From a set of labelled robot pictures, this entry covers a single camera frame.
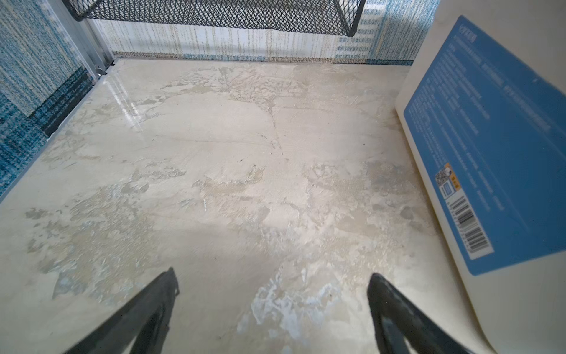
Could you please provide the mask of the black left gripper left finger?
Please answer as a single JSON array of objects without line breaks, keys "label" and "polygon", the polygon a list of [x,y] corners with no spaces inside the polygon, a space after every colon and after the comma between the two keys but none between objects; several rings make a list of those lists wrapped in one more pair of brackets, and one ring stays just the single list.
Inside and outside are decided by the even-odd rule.
[{"label": "black left gripper left finger", "polygon": [[178,280],[169,268],[66,352],[162,352],[178,295]]}]

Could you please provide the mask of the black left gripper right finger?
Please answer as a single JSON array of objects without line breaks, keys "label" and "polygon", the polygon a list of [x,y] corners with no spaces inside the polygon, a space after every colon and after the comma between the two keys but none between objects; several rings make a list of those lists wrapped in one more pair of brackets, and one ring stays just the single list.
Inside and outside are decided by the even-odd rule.
[{"label": "black left gripper right finger", "polygon": [[371,275],[367,288],[374,337],[381,353],[469,353],[383,275]]}]

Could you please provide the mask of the white plastic storage bin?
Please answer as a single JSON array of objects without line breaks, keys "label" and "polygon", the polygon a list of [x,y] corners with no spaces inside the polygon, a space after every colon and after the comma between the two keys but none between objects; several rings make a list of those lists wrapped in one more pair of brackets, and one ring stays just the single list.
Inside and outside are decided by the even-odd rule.
[{"label": "white plastic storage bin", "polygon": [[481,331],[565,351],[565,3],[441,1],[396,111]]}]

